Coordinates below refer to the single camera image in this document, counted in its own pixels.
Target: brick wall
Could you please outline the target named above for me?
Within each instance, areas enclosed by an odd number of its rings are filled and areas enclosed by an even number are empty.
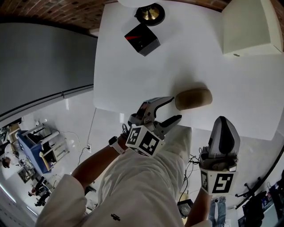
[[[176,0],[221,12],[231,0]],[[271,0],[284,34],[284,8]],[[99,28],[105,3],[115,0],[0,0],[0,21],[7,18],[30,18],[85,29]]]

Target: brown cylindrical object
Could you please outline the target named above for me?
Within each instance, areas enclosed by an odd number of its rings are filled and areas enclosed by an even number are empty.
[[[195,88],[183,91],[176,96],[176,108],[187,110],[212,103],[212,94],[207,88]]]

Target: white box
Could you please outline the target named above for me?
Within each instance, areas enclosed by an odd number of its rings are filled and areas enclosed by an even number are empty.
[[[237,172],[214,171],[200,168],[201,188],[209,195],[229,195],[233,192],[233,185]]]
[[[246,56],[283,52],[281,28],[270,0],[232,0],[222,14],[223,54]]]
[[[153,157],[164,146],[164,141],[145,126],[133,126],[126,146],[138,154]]]

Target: watch band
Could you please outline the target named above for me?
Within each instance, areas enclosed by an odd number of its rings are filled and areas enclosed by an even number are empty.
[[[118,153],[123,154],[125,150],[122,149],[121,146],[119,146],[118,142],[115,142],[113,145],[111,145]]]

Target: lamp base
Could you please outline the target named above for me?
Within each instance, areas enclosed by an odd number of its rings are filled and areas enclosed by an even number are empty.
[[[154,3],[138,8],[135,17],[140,23],[147,26],[155,26],[164,20],[165,10],[161,5]]]

